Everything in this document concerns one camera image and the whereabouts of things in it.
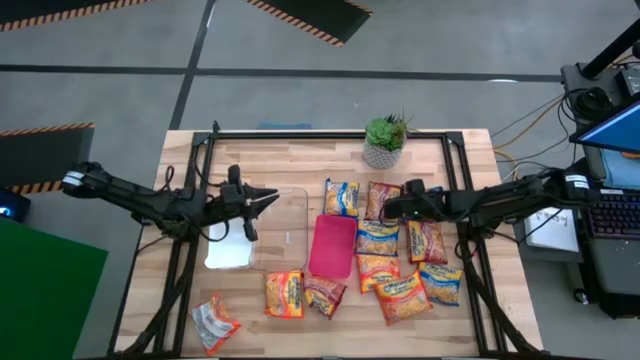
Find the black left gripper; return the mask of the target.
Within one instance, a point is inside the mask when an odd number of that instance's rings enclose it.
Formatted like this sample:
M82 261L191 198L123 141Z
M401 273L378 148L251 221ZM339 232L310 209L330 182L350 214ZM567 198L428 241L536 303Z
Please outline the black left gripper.
M279 198L277 189L255 188L227 181L220 183L218 190L219 195L207 203L208 225L235 218L251 222Z

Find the blue Maruchan noodle pack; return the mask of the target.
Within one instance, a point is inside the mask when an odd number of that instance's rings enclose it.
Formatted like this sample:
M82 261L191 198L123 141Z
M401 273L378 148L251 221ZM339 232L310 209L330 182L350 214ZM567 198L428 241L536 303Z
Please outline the blue Maruchan noodle pack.
M396 256L399 226L372 220L358 222L355 253L365 255Z
M459 305L462 269L421 262L418 270L432 302L445 306Z
M357 182L325 181L323 213L326 215L357 218L359 216L359 190Z

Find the clear plastic container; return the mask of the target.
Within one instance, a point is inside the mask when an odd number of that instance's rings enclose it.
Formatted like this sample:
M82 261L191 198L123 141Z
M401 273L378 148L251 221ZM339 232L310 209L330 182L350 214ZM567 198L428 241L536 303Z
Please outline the clear plastic container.
M283 188L279 197L254 221L251 268L261 272L303 270L308 259L308 194Z

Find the white plastic tray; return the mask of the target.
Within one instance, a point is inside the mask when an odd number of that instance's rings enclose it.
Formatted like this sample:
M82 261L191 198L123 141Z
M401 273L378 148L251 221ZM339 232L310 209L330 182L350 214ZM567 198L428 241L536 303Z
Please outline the white plastic tray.
M229 221L229 232L219 242L209 242L204 265L208 269L249 268L252 265L253 243L245 235L241 218Z

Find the orange Maruchan noodle pack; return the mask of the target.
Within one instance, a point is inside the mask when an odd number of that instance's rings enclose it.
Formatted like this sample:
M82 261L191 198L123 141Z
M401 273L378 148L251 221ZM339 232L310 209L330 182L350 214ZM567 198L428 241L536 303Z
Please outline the orange Maruchan noodle pack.
M374 291L387 326L433 308L418 270L406 277L377 284Z
M362 294L373 291L378 284L400 278L399 262L396 257L358 254L356 260Z
M271 272L265 279L264 313L277 318L302 319L304 274L301 271Z

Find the pink plastic container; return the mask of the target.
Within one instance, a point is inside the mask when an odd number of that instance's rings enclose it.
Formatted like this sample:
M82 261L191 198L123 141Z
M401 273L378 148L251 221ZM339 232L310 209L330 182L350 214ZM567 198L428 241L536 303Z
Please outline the pink plastic container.
M350 217L316 218L308 269L313 275L347 279L351 275L358 223Z

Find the white patterned plant pot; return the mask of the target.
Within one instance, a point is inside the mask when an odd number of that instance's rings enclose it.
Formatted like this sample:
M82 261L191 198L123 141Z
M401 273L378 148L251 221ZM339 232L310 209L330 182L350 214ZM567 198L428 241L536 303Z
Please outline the white patterned plant pot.
M364 143L363 157L365 162L375 169L392 168L400 159L402 149L389 151L388 149L371 144L368 140Z

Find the orange noodle pack silver back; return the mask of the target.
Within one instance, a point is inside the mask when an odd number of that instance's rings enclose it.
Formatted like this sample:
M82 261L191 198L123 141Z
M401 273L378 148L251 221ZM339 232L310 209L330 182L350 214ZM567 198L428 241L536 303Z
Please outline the orange noodle pack silver back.
M190 314L202 347L209 357L241 328L241 324L229 316L217 293L207 302L192 308Z

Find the white paper sheet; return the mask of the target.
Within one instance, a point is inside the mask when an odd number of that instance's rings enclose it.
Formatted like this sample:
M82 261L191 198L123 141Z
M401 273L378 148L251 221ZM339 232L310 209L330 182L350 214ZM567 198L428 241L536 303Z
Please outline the white paper sheet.
M526 244L533 247L579 251L574 212L549 207L524 220Z

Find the black hazard-striped floor mat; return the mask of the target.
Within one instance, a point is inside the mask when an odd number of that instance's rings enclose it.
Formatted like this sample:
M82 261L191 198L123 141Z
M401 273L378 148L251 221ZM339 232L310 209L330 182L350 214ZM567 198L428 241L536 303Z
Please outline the black hazard-striped floor mat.
M20 195L57 192L91 152L94 123L0 131L0 189Z
M153 0L0 0L0 32L93 15Z
M352 0L243 1L335 47L343 47L373 15Z

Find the black backlit keyboard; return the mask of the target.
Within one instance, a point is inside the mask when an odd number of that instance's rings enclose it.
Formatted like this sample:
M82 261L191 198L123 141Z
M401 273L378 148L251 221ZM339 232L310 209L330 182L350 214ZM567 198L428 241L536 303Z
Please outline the black backlit keyboard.
M600 189L596 202L586 212L586 223L594 238L640 240L640 192Z

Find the computer monitor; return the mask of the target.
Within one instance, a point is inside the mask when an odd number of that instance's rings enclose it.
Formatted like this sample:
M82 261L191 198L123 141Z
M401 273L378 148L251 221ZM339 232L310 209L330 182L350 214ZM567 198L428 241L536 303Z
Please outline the computer monitor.
M640 154L640 93L570 136L577 144Z

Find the green floor mat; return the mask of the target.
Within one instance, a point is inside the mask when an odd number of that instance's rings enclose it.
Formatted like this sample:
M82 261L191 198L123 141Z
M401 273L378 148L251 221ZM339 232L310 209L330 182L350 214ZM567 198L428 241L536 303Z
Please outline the green floor mat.
M0 360L71 360L107 257L0 219Z

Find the black device with blue light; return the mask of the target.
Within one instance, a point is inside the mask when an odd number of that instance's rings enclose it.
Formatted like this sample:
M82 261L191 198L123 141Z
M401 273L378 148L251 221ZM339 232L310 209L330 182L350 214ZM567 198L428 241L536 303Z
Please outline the black device with blue light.
M0 189L0 217L22 223L28 214L31 201L23 195Z

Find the black stand pole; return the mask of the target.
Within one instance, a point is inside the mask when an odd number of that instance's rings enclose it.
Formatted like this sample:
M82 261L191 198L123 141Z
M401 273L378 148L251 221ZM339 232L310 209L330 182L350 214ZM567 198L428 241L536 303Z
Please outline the black stand pole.
M593 79L618 59L625 51L640 41L640 18L615 38L587 65L580 68L583 77Z

